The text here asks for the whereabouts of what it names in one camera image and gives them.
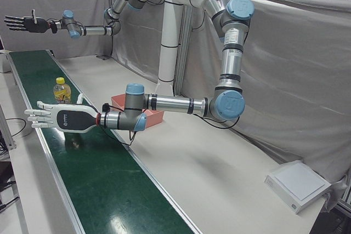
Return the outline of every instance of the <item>white table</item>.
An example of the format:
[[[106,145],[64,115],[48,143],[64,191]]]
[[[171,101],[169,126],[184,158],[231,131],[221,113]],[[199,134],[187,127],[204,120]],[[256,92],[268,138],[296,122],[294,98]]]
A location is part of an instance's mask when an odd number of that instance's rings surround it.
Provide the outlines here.
[[[98,108],[131,82],[153,93],[156,84],[113,60],[94,56],[61,65]],[[127,132],[119,132],[129,142]],[[278,164],[259,148],[199,118],[166,112],[163,122],[137,134],[132,150],[204,234],[309,233],[321,198],[295,215],[265,184]]]
[[[113,60],[86,56],[60,63],[98,109],[130,82],[145,85],[146,93],[156,85]],[[12,76],[0,78],[5,115],[23,117],[24,103]],[[120,135],[129,141],[127,132]],[[16,142],[10,156],[29,233],[71,233],[36,133]],[[324,202],[319,199],[294,215],[264,184],[278,164],[236,134],[195,116],[167,112],[161,124],[139,132],[131,148],[204,234],[309,233]]]

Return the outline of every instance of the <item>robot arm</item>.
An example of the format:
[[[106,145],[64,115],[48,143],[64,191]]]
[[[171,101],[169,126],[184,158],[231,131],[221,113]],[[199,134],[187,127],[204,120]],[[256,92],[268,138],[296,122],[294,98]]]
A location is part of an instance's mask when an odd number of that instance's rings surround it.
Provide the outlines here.
[[[35,10],[33,9],[32,16],[22,18],[5,16],[5,22],[9,29],[13,31],[45,33],[48,29],[51,29],[53,33],[57,33],[58,30],[67,30],[73,39],[89,35],[114,36],[121,29],[119,17],[127,2],[130,2],[131,7],[141,9],[146,0],[115,0],[113,5],[104,13],[104,19],[107,22],[106,26],[84,26],[75,20],[71,10],[65,10],[62,19],[59,21],[47,21],[43,18],[38,18],[35,16]]]
[[[52,23],[57,29],[67,29],[71,37],[80,35],[114,35],[120,29],[119,15],[123,8],[129,5],[134,9],[141,9],[145,2],[146,0],[116,0],[105,12],[105,20],[109,24],[108,26],[84,27],[78,25],[73,19],[73,13],[69,10],[64,12],[62,20],[59,22],[52,21]],[[213,98],[196,100],[144,94],[142,85],[129,84],[126,90],[126,108],[123,112],[99,113],[89,106],[46,105],[39,102],[38,107],[44,110],[26,111],[26,114],[34,115],[29,117],[29,121],[38,121],[38,123],[33,124],[33,127],[57,127],[64,132],[85,133],[92,127],[100,125],[109,129],[136,132],[144,130],[146,126],[146,115],[142,112],[142,109],[198,114],[219,121],[229,121],[238,118],[245,108],[245,100],[242,97],[242,89],[240,87],[240,70],[244,39],[248,33],[250,19],[254,12],[252,2],[250,0],[171,0],[171,2],[166,1],[166,3],[173,6],[186,4],[203,8],[211,18],[218,36],[220,38],[224,37],[222,70]],[[172,15],[169,19],[174,19],[173,15],[175,13],[169,13]],[[17,28],[15,25],[21,25],[22,28],[20,30],[30,30],[25,25],[26,18],[8,18],[12,20],[13,30]],[[35,18],[35,16],[29,17],[29,19],[34,24],[43,22],[41,19]],[[51,24],[46,22],[45,27],[49,29],[51,28],[50,26]],[[161,46],[172,49],[178,47],[168,47],[162,44]]]

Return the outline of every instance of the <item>yellow bottle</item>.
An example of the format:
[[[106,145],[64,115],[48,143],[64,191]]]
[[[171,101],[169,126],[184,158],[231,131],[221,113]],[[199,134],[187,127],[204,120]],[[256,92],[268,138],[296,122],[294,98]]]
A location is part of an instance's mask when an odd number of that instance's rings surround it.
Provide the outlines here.
[[[71,88],[67,83],[65,83],[64,78],[56,78],[54,95],[58,104],[71,104]]]

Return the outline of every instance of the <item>green conveyor belt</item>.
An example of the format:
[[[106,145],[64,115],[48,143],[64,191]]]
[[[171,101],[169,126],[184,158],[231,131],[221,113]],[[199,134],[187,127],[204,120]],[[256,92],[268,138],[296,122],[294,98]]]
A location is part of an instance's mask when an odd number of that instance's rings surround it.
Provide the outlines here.
[[[54,104],[55,79],[66,76],[47,51],[10,55],[32,108],[38,100]],[[78,90],[65,79],[76,101]],[[100,128],[42,132],[86,233],[193,233],[128,151]]]

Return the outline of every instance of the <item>white box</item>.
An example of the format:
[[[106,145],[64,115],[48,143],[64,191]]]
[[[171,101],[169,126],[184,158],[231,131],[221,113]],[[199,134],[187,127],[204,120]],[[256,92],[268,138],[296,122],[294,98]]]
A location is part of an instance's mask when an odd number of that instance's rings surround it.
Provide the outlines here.
[[[321,197],[331,186],[302,161],[279,166],[266,177],[265,183],[295,214]]]

